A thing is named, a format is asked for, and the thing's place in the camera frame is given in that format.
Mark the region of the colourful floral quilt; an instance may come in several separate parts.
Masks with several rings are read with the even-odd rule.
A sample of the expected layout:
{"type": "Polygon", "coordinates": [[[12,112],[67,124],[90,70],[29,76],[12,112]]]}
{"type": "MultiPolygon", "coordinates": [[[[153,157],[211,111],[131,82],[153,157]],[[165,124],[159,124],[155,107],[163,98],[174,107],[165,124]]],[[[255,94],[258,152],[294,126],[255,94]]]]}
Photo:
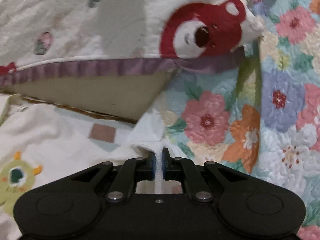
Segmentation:
{"type": "Polygon", "coordinates": [[[165,138],[198,165],[215,161],[293,191],[319,239],[319,0],[250,0],[264,26],[221,75],[177,74],[155,101],[165,138]]]}

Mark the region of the cream white knit sweater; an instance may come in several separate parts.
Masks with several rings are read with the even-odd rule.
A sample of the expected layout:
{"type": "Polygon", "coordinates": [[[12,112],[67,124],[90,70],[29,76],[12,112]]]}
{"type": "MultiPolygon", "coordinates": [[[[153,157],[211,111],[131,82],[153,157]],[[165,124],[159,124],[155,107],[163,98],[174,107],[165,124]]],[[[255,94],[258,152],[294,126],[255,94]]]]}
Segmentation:
{"type": "Polygon", "coordinates": [[[116,165],[122,165],[127,159],[146,157],[149,152],[155,154],[155,179],[143,179],[137,183],[136,193],[139,194],[179,194],[182,186],[178,181],[165,181],[162,168],[162,151],[169,150],[171,157],[185,158],[186,155],[171,143],[165,135],[165,123],[160,112],[151,108],[137,122],[134,129],[127,136],[124,144],[113,150],[108,160],[116,165]]]}

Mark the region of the beige bed base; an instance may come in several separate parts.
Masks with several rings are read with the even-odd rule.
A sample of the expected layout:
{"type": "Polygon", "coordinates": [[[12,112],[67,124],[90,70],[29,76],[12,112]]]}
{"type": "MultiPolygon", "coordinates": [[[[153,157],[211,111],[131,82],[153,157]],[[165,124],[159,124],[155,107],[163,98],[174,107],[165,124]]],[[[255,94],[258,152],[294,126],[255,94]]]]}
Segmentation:
{"type": "Polygon", "coordinates": [[[151,75],[60,77],[4,87],[5,92],[85,111],[138,120],[175,71],[151,75]]]}

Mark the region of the white bear print quilt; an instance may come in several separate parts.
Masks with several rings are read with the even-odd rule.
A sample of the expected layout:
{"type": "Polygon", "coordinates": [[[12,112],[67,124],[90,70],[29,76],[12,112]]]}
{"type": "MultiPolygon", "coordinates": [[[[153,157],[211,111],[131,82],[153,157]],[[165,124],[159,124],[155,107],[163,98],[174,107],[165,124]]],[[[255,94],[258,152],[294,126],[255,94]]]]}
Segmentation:
{"type": "Polygon", "coordinates": [[[1,86],[194,68],[262,31],[247,0],[1,0],[1,86]]]}

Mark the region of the checkered panda cartoon rug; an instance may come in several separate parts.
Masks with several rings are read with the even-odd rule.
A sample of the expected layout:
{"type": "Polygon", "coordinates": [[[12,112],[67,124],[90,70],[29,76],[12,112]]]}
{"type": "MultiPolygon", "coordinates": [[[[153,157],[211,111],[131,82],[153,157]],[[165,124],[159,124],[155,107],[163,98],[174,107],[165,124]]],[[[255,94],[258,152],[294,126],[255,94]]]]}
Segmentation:
{"type": "Polygon", "coordinates": [[[130,148],[108,152],[95,145],[47,104],[1,95],[1,239],[21,235],[13,219],[17,199],[33,188],[102,161],[137,157],[130,148]]]}

